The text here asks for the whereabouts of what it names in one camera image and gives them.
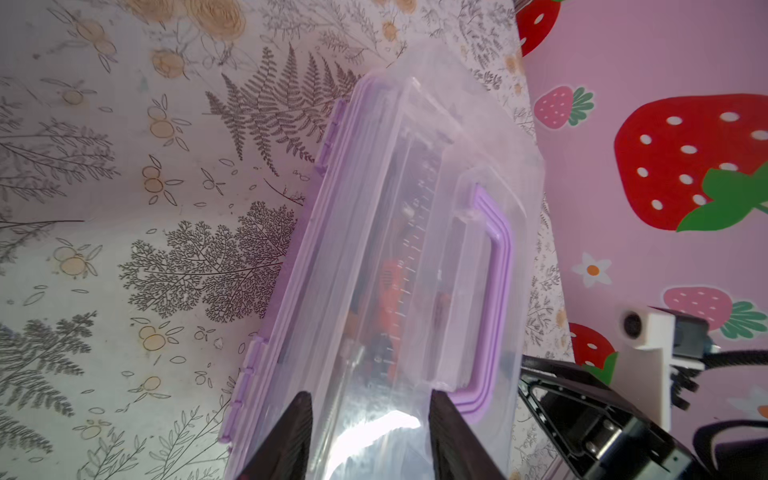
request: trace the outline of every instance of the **black cable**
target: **black cable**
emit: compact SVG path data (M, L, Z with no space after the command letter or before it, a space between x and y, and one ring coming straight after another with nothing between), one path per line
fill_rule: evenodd
M725 366L768 365L768 350L735 350L733 352L711 353L701 362L707 370Z

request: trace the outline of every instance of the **box handle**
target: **box handle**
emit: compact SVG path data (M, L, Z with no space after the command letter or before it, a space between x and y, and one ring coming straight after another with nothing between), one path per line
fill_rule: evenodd
M507 217L480 185L475 185L472 206L485 215L485 232L491 239L491 261L472 376L466 387L449 393L467 423L479 421L493 398L507 316L513 247Z

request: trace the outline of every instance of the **plastic storage box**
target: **plastic storage box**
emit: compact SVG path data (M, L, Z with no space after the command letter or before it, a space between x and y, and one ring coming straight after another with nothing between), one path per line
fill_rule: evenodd
M310 392L307 478L433 478L432 389L506 475L544 165L439 43L333 112L323 184L273 324L250 344L220 432L236 478Z

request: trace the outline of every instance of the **white daisy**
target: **white daisy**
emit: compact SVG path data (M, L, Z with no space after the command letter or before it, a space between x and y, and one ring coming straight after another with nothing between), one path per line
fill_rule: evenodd
M768 419L768 392L752 386L748 399L728 399L728 403L746 413L750 420Z
M571 270L581 275L584 279L584 286L587 288L594 285L595 282L611 285L611 278L605 273L611 266L610 260L595 260L592 255L584 252L581 255L581 265L574 265Z

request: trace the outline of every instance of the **floral tablecloth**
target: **floral tablecloth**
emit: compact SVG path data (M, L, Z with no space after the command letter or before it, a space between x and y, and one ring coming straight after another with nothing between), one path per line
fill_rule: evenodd
M440 38L531 135L511 2L3 6L0 478L213 480L337 98ZM570 358L548 212L528 354ZM513 464L553 448L527 411Z

